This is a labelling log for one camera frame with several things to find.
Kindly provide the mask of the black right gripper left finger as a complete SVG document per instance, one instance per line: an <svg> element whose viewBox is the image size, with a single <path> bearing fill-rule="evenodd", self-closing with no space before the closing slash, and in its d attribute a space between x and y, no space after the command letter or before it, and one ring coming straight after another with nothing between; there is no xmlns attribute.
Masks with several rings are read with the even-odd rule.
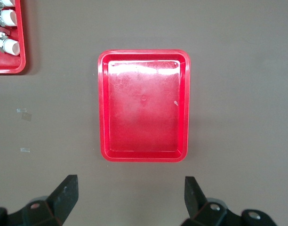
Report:
<svg viewBox="0 0 288 226"><path fill-rule="evenodd" d="M62 226L79 198L78 176L68 175L49 195L9 214L0 207L0 226Z"/></svg>

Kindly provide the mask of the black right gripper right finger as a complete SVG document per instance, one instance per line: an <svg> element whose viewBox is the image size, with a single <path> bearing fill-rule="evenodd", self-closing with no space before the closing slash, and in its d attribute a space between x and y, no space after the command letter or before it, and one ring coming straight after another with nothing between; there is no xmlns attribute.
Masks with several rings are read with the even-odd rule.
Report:
<svg viewBox="0 0 288 226"><path fill-rule="evenodd" d="M185 177L184 202L189 218L183 226L275 226L273 219L260 210L245 209L241 215L229 210L219 199L206 198L195 177Z"/></svg>

